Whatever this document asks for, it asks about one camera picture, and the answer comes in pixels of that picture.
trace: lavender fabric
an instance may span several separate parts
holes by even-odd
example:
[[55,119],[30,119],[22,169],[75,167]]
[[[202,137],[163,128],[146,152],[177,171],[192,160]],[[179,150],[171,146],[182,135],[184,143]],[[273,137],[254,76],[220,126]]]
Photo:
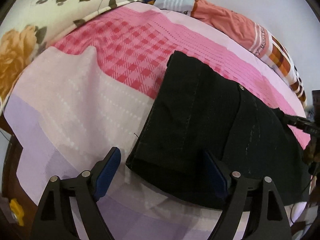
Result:
[[[40,115],[34,108],[12,94],[4,116],[23,146],[17,170],[19,182],[36,204],[51,176],[58,175],[66,179],[79,174],[46,137],[39,126]],[[75,201],[71,200],[71,204],[79,236],[82,240],[86,240],[88,237],[81,223]],[[211,233],[143,215],[107,195],[97,204],[116,240],[205,240]],[[235,239],[241,239],[242,235],[243,232],[237,232]]]

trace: bed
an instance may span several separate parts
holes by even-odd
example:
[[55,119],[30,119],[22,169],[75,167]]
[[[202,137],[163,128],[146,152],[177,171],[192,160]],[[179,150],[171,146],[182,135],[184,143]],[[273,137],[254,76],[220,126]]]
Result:
[[[123,154],[120,168],[107,196],[98,202],[115,238],[206,239],[220,211],[154,191],[124,165],[169,56],[179,50],[196,57],[287,114],[304,116],[301,101],[273,69],[212,26],[139,0],[115,7],[110,1],[103,7],[101,0],[97,14],[73,20],[72,29],[37,41],[37,56],[2,101],[4,117],[23,147],[19,183],[37,204],[51,176],[77,176],[117,146]],[[103,8],[113,10],[101,14]],[[305,147],[308,135],[292,130]],[[71,203],[80,238],[86,239]],[[295,221],[305,204],[297,203],[292,212],[286,207],[288,217]],[[247,219],[244,212],[235,239],[242,238]]]

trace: metal screw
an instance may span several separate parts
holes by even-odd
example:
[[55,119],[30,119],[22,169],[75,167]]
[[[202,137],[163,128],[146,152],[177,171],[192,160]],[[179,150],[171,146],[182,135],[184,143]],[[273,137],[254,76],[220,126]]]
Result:
[[50,181],[51,181],[51,182],[55,182],[55,181],[57,181],[57,179],[58,179],[58,176],[52,176],[52,177],[50,178]]
[[11,215],[12,215],[13,219],[15,220],[15,222],[18,223],[19,220],[17,218],[17,215],[15,213],[13,213],[12,211],[11,211]]
[[239,178],[241,176],[240,172],[239,171],[234,171],[232,173],[232,176],[236,177],[236,178]]
[[84,171],[81,173],[82,177],[88,177],[90,176],[90,171]]
[[264,180],[268,183],[270,183],[272,181],[272,179],[270,177],[264,177]]

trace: folded black garment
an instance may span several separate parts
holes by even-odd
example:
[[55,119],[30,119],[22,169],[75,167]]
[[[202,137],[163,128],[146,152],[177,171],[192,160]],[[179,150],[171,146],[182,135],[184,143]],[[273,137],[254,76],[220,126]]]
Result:
[[271,177],[284,205],[307,201],[308,167],[299,142],[278,118],[282,111],[182,52],[174,52],[167,66],[127,159],[132,171],[177,198],[222,209],[204,168],[203,151],[210,150],[231,171]]

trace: pink blanket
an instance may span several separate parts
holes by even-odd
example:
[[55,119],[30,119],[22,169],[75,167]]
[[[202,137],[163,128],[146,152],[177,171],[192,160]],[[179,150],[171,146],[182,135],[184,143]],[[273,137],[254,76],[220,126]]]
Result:
[[286,48],[264,27],[244,15],[206,0],[156,0],[160,9],[181,12],[223,32],[272,68],[306,107],[301,78]]
[[[49,47],[12,92],[4,114],[24,148],[17,176],[35,203],[51,176],[74,177],[117,146],[120,167],[107,197],[98,202],[116,239],[209,236],[219,211],[156,192],[124,165],[174,50],[199,58],[267,105],[303,116],[290,88],[223,33],[183,14],[132,3],[87,22]],[[293,132],[306,146],[308,135]],[[299,214],[293,212],[293,220]],[[242,238],[247,219],[244,213],[235,239]],[[86,239],[83,230],[80,235]]]

